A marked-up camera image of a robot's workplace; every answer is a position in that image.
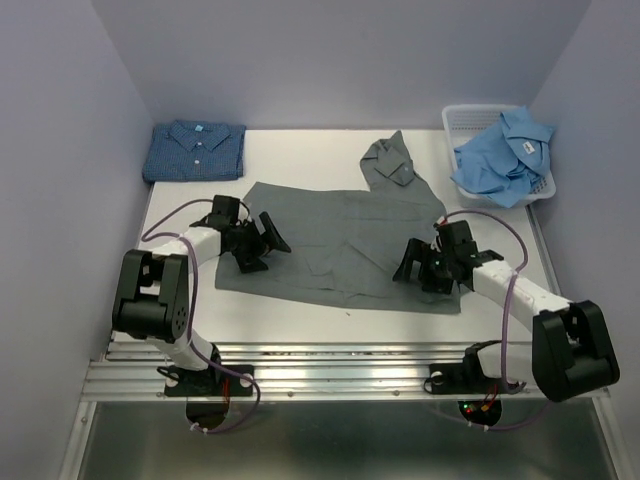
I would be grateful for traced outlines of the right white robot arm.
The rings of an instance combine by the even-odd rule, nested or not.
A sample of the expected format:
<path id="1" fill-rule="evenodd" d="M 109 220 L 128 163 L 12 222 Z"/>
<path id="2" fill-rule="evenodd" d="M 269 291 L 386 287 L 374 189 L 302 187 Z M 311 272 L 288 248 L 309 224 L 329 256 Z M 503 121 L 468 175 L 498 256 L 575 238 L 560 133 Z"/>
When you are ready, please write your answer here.
<path id="1" fill-rule="evenodd" d="M 522 276 L 502 255 L 481 250 L 469 224 L 442 220 L 436 237 L 409 240 L 393 279 L 416 279 L 426 293 L 450 294 L 463 286 L 502 309 L 530 333 L 524 346 L 510 346 L 508 334 L 466 348 L 457 363 L 429 367 L 425 389 L 434 395 L 516 394 L 536 386 L 562 402 L 616 384 L 620 367 L 601 308 L 573 302 Z"/>

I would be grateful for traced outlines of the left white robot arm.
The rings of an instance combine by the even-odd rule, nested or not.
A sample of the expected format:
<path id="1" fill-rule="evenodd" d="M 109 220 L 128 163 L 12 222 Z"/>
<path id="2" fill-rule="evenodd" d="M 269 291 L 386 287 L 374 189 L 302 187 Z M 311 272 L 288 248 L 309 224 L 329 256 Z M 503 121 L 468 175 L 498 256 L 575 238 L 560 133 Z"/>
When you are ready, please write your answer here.
<path id="1" fill-rule="evenodd" d="M 250 365 L 225 367 L 218 347 L 195 330 L 199 268 L 221 255 L 233 256 L 240 273 L 267 270 L 264 257 L 288 253 L 270 216 L 252 217 L 246 204 L 216 195 L 210 212 L 178 234 L 154 224 L 142 242 L 163 239 L 151 250 L 132 249 L 122 260 L 112 311 L 113 330 L 142 340 L 162 353 L 158 367 L 168 397 L 251 397 Z"/>

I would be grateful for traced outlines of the grey long sleeve shirt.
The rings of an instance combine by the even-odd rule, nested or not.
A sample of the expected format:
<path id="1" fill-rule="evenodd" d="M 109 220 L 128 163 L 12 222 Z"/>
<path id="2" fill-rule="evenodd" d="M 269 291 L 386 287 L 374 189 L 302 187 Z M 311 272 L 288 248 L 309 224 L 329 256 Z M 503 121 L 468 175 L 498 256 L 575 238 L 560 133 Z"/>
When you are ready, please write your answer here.
<path id="1" fill-rule="evenodd" d="M 395 282 L 407 243 L 431 243 L 446 210 L 415 171 L 403 134 L 373 143 L 359 162 L 369 188 L 311 191 L 258 182 L 244 200 L 270 214 L 289 254 L 267 256 L 267 270 L 243 274 L 233 257 L 216 269 L 219 290 L 316 305 L 455 315 L 460 295 Z"/>

